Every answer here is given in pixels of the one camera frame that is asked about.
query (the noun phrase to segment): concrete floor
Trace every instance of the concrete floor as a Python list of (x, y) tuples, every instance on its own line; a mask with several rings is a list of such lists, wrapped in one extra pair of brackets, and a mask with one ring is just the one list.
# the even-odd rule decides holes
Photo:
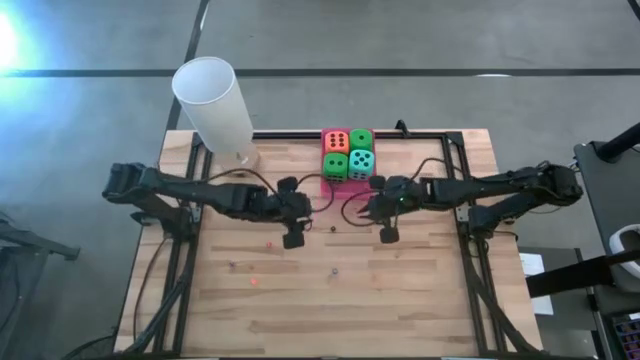
[[(0, 20), (18, 39), (9, 65), (175, 69), (199, 3), (3, 0)], [(237, 68), (640, 64), (640, 22), (625, 0), (212, 0), (203, 25), (197, 55)], [(414, 128), (488, 128), (501, 170), (568, 163), (574, 144), (610, 138), (637, 122), (640, 109), (633, 76), (302, 77), (240, 86), (256, 129), (389, 128), (397, 119)], [(140, 227), (131, 208), (100, 192), (111, 163), (156, 161), (171, 101), (170, 78), (0, 78), (0, 210), (82, 247), (76, 262), (48, 263), (16, 358), (57, 359), (117, 325)], [(178, 128), (189, 127), (181, 117)], [(517, 231), (526, 246), (602, 252), (586, 199), (525, 216)], [(543, 329), (554, 352), (583, 352), (581, 339), (550, 334)]]

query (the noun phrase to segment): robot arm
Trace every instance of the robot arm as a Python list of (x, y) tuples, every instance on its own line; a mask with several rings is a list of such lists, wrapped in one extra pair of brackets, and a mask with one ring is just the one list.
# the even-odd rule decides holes
[(232, 219), (252, 222), (282, 223), (288, 229), (284, 235), (285, 249), (304, 246), (302, 234), (311, 215), (311, 202), (300, 192), (296, 192), (298, 181), (288, 177), (278, 182), (278, 193), (268, 194), (267, 188), (253, 184), (225, 183), (210, 185), (204, 181), (193, 181), (178, 176), (164, 174), (158, 169), (142, 164), (113, 164), (109, 182), (102, 196), (116, 204), (132, 204), (142, 210), (134, 214), (140, 220), (141, 214), (153, 214), (163, 227), (173, 233), (188, 226), (186, 214), (190, 210), (174, 208), (158, 195), (178, 200), (203, 203), (216, 212)]
[(573, 170), (543, 162), (536, 167), (466, 180), (420, 178), (418, 182), (404, 176), (389, 179), (376, 176), (369, 181), (378, 190), (361, 216), (384, 226), (381, 241), (398, 241), (398, 230), (391, 218), (417, 210), (445, 211), (468, 201), (516, 193), (492, 206), (475, 205), (469, 209), (469, 228), (474, 236), (490, 238), (499, 222), (518, 218), (544, 204), (568, 206), (580, 199), (582, 188)]

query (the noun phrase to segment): wooden tabletop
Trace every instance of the wooden tabletop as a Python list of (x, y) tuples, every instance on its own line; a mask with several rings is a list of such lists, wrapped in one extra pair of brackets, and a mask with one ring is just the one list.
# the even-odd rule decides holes
[[(488, 131), (460, 131), (472, 174), (496, 173)], [(184, 176), (191, 138), (191, 131), (167, 133), (160, 157), (163, 172)], [(255, 143), (261, 154), (257, 170), (273, 184), (286, 176), (300, 178), (321, 170), (319, 140)], [(437, 140), (377, 140), (376, 154), (379, 174), (411, 175), (424, 158), (442, 158), (442, 149)], [(444, 166), (436, 162), (427, 163), (421, 175), (446, 176)], [(258, 183), (253, 178), (220, 181)], [(319, 179), (309, 178), (299, 189), (312, 198), (314, 208), (327, 201), (319, 196), (319, 188)], [(453, 213), (403, 215), (398, 224), (400, 241), (384, 245), (377, 226), (353, 227), (344, 222), (342, 203), (336, 200), (329, 210), (315, 214), (313, 228), (305, 233), (306, 245), (294, 250), (282, 248), (282, 225), (231, 220), (206, 207), (182, 354), (477, 355)], [(347, 214), (353, 216), (362, 205), (349, 204)], [(161, 240), (159, 226), (144, 229), (116, 350), (132, 343), (134, 304)], [(151, 272), (138, 331), (160, 303), (170, 242)], [(525, 338), (541, 348), (516, 243), (510, 235), (496, 234), (490, 245), (498, 301)], [(172, 316), (170, 324), (175, 321), (175, 309)], [(491, 338), (486, 311), (483, 318)], [(167, 343), (172, 337), (170, 325)]]

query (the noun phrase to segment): white cup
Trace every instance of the white cup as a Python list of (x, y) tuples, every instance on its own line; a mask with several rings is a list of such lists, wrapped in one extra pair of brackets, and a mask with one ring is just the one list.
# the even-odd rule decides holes
[(209, 150), (241, 153), (252, 147), (253, 125), (228, 62), (193, 59), (178, 69), (171, 87)]

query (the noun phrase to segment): dice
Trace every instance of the dice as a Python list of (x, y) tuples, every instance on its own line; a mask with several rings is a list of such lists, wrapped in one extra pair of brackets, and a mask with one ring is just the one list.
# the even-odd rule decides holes
[(324, 156), (322, 173), (328, 181), (344, 182), (347, 180), (349, 158), (345, 154), (328, 153)]
[(331, 131), (324, 136), (326, 152), (349, 155), (349, 135), (343, 131)]
[(349, 133), (349, 147), (351, 151), (373, 151), (373, 134), (367, 129), (353, 129)]
[(349, 156), (349, 178), (367, 181), (373, 175), (375, 155), (368, 150), (353, 150)]

